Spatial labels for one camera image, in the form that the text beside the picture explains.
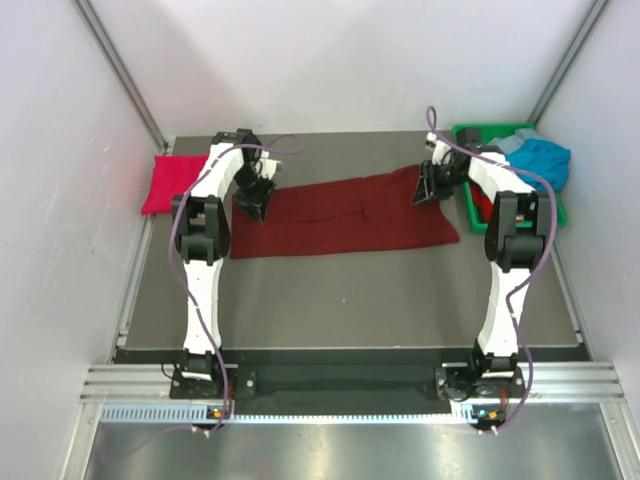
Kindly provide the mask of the dark maroon t-shirt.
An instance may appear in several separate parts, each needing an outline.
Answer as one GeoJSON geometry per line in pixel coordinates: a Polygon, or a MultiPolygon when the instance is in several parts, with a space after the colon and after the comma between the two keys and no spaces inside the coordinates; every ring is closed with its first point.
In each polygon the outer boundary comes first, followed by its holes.
{"type": "Polygon", "coordinates": [[[417,165],[390,173],[278,189],[266,221],[232,209],[231,257],[316,256],[454,244],[436,203],[412,203],[417,165]]]}

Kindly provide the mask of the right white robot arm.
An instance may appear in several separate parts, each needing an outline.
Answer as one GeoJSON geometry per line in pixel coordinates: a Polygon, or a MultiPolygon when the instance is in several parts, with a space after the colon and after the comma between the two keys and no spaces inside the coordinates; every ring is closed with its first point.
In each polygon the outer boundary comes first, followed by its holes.
{"type": "Polygon", "coordinates": [[[443,397],[462,402],[520,387],[519,326],[531,275],[551,242],[557,208],[546,192],[524,182],[496,146],[483,145],[475,129],[453,144],[435,131],[426,135],[429,158],[420,165],[415,205],[449,198],[455,187],[474,183],[491,199],[484,237],[491,286],[483,326],[465,367],[444,367],[438,381],[443,397]]]}

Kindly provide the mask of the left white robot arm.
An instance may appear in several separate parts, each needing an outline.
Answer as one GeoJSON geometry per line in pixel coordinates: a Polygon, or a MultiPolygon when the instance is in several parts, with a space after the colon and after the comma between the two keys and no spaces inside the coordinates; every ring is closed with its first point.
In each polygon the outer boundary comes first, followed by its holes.
{"type": "Polygon", "coordinates": [[[178,280],[187,296],[187,333],[172,376],[172,399],[229,398],[221,355],[220,277],[231,247],[224,199],[237,186],[236,205],[264,223],[280,162],[250,129],[217,133],[196,179],[171,203],[169,261],[182,262],[178,280]]]}

